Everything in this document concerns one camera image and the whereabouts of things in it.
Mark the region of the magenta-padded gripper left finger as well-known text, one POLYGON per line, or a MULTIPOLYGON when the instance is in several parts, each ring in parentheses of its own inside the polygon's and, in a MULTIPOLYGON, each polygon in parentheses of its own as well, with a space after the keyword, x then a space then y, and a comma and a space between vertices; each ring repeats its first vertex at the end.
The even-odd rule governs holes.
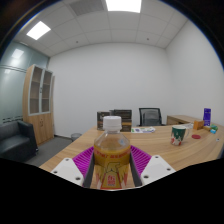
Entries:
POLYGON ((94 148, 90 147, 74 158, 64 158, 51 173, 78 186, 89 188, 94 171, 94 148))

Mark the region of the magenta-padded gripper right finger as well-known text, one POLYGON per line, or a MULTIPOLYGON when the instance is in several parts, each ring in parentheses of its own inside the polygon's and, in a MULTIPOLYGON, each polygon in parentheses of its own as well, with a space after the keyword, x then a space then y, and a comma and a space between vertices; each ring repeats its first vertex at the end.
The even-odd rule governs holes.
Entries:
POLYGON ((160 155, 151 156, 135 146, 131 147, 130 167, 136 187, 148 185, 175 172, 160 155))

